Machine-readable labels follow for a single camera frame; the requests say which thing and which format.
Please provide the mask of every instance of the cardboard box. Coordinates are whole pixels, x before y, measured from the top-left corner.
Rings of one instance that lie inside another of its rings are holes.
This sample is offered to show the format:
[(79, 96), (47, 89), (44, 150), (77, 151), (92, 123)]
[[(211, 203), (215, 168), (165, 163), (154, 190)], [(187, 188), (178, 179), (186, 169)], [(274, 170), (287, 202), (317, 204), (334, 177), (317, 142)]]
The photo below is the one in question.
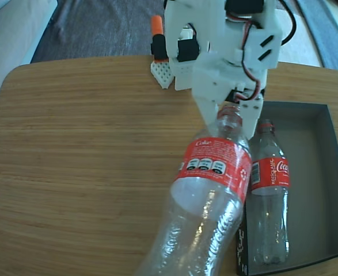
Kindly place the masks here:
[(254, 263), (254, 238), (262, 237), (252, 236), (252, 203), (246, 201), (236, 236), (240, 276), (279, 273), (338, 257), (338, 145), (327, 105), (265, 102), (261, 118), (274, 122), (289, 161), (290, 253), (283, 264)]

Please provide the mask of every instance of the bottle neck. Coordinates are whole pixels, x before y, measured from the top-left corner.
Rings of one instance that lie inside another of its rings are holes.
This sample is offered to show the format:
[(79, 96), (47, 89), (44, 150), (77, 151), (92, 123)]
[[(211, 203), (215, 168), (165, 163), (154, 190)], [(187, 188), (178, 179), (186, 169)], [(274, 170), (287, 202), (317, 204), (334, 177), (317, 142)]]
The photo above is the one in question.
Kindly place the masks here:
[(260, 120), (257, 126), (257, 132), (262, 136), (274, 136), (274, 124), (270, 120)]
[(239, 105), (227, 103), (218, 113), (218, 122), (224, 127), (236, 128), (242, 127), (243, 120), (240, 116)]

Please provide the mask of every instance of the orange cap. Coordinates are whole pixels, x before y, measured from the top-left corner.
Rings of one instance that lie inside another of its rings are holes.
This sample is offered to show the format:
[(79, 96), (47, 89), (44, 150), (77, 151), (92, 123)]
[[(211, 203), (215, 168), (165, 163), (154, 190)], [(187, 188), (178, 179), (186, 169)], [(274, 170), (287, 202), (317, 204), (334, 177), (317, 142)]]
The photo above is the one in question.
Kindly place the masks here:
[(163, 24), (162, 24), (162, 17), (161, 16), (152, 16), (152, 18), (151, 18), (151, 31), (152, 31), (152, 36), (164, 34), (164, 27), (163, 27)]

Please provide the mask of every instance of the gray carpet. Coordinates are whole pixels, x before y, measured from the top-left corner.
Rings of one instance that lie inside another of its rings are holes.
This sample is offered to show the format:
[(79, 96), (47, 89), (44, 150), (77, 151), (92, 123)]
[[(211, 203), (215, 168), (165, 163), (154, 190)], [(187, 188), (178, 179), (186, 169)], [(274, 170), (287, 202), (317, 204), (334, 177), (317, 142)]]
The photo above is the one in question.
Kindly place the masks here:
[[(294, 0), (287, 0), (297, 13)], [(164, 0), (58, 0), (32, 62), (150, 54), (151, 16)]]
[(322, 0), (298, 0), (324, 67), (338, 70), (338, 26)]
[[(150, 54), (150, 18), (164, 0), (58, 0), (32, 62)], [(287, 0), (300, 14), (295, 0)], [(325, 67), (338, 70), (338, 27), (321, 0), (298, 0)]]

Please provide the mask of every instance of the coca-cola logo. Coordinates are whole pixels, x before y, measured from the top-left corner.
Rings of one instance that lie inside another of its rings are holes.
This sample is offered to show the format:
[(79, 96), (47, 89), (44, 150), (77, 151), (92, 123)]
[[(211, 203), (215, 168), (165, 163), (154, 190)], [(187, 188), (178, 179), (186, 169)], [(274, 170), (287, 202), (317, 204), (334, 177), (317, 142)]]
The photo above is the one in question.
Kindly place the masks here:
[(199, 146), (199, 145), (211, 145), (212, 142), (211, 141), (198, 141), (196, 143), (196, 146)]
[(276, 166), (276, 170), (279, 173), (289, 173), (289, 166), (284, 163), (284, 160), (279, 161), (278, 165)]

